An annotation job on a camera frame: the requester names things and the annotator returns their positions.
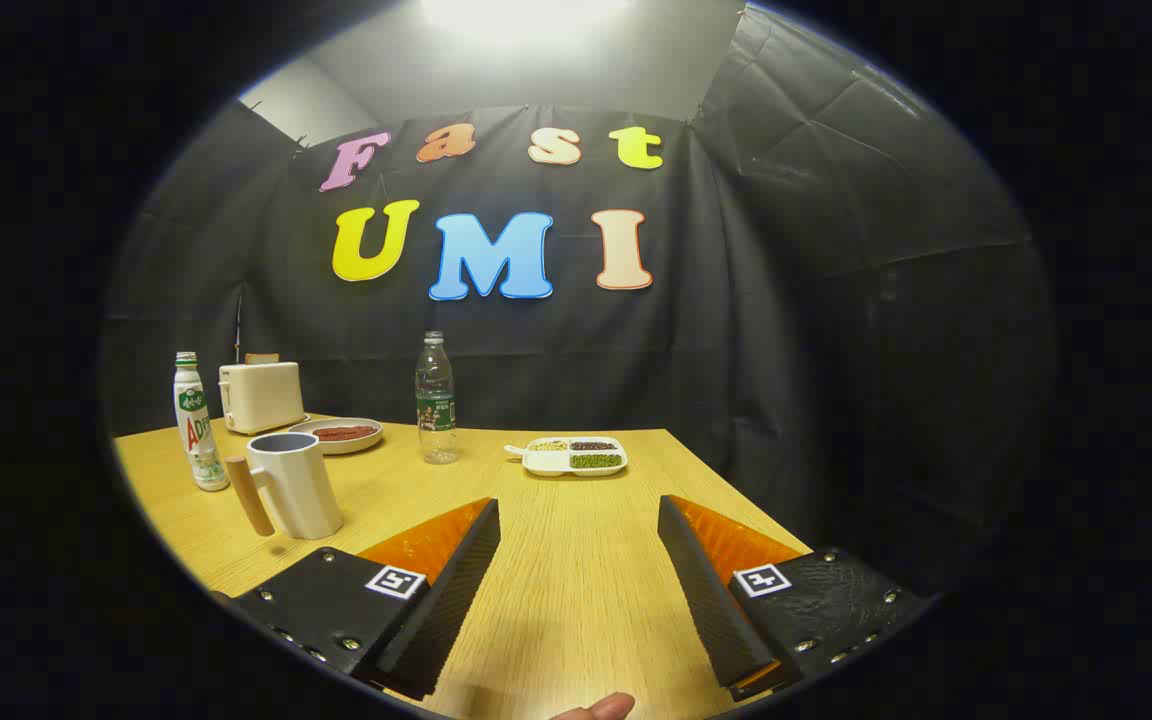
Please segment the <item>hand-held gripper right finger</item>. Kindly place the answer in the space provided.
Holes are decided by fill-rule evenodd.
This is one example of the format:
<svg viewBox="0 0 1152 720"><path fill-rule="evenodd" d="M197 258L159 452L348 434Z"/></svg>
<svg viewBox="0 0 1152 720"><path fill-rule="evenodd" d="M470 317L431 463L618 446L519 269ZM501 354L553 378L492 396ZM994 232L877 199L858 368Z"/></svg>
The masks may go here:
<svg viewBox="0 0 1152 720"><path fill-rule="evenodd" d="M849 550L799 551L682 497L660 498L657 535L736 702L859 660L934 605Z"/></svg>

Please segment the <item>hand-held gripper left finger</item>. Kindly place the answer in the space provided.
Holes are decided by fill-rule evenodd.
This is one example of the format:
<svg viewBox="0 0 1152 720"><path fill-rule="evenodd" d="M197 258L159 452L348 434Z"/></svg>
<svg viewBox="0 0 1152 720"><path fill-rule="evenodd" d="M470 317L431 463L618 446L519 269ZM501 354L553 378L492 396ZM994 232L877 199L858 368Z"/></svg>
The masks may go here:
<svg viewBox="0 0 1152 720"><path fill-rule="evenodd" d="M499 510L484 497L357 553L320 546L243 594L215 597L316 662L424 700L495 558Z"/></svg>

